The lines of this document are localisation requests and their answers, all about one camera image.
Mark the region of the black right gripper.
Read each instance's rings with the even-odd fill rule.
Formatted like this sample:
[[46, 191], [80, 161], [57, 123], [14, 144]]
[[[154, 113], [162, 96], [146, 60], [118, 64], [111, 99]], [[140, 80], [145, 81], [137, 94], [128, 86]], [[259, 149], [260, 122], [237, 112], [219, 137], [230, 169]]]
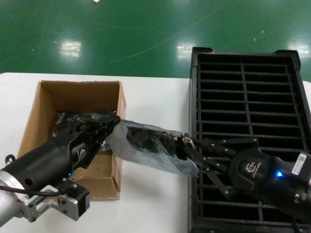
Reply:
[[232, 199], [232, 191], [219, 178], [226, 175], [233, 186], [251, 197], [278, 208], [300, 220], [311, 218], [311, 156], [301, 152], [295, 163], [263, 153], [254, 137], [212, 140], [194, 139], [201, 150], [233, 160], [229, 170], [220, 162], [202, 154], [192, 160], [199, 167], [197, 187], [200, 200], [204, 199], [204, 176], [225, 200]]

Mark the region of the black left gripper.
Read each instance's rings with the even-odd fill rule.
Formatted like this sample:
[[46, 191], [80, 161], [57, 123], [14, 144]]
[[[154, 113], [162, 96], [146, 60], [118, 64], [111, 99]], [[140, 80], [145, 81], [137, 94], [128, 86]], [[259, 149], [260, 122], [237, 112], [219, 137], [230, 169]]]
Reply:
[[120, 123], [118, 115], [93, 119], [77, 116], [69, 127], [69, 133], [52, 137], [7, 165], [3, 171], [15, 178], [21, 188], [4, 187], [4, 191], [37, 195], [58, 196], [65, 188], [54, 194], [42, 191], [48, 185], [59, 185], [64, 178], [82, 167], [87, 169], [100, 150], [102, 143]]

